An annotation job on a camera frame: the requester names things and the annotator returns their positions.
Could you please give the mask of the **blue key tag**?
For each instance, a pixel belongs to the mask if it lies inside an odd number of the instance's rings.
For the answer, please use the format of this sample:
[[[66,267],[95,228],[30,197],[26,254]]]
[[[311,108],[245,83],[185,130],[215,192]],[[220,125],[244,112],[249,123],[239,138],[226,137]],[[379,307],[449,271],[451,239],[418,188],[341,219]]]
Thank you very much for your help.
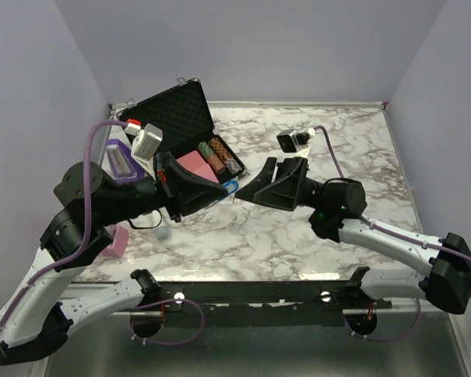
[[[236,180],[230,180],[223,184],[223,187],[227,190],[228,195],[234,194],[239,189],[239,182]]]

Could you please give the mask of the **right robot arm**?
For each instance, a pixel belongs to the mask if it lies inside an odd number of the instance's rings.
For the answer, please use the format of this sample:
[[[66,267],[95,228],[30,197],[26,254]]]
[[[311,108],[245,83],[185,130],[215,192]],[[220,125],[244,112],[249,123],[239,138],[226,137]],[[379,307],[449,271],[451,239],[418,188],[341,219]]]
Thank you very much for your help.
[[[312,231],[322,240],[363,247],[403,264],[402,269],[360,268],[345,291],[356,308],[383,298],[425,299],[446,313],[463,314],[471,299],[471,251],[452,232],[444,238],[408,232],[363,216],[367,208],[361,182],[308,178],[305,158],[266,160],[261,172],[236,198],[277,210],[310,207]]]

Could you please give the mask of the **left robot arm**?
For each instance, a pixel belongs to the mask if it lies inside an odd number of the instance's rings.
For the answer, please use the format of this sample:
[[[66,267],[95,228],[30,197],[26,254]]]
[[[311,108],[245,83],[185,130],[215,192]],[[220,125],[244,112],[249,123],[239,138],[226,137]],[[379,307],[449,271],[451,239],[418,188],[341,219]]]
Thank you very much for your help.
[[[54,192],[62,210],[42,234],[30,270],[0,309],[0,365],[38,361],[91,320],[122,309],[152,309],[162,289],[138,269],[95,298],[62,302],[65,288],[113,243],[111,225],[165,209],[174,221],[227,196],[227,189],[183,168],[170,153],[154,158],[155,175],[117,184],[99,165],[73,165]]]

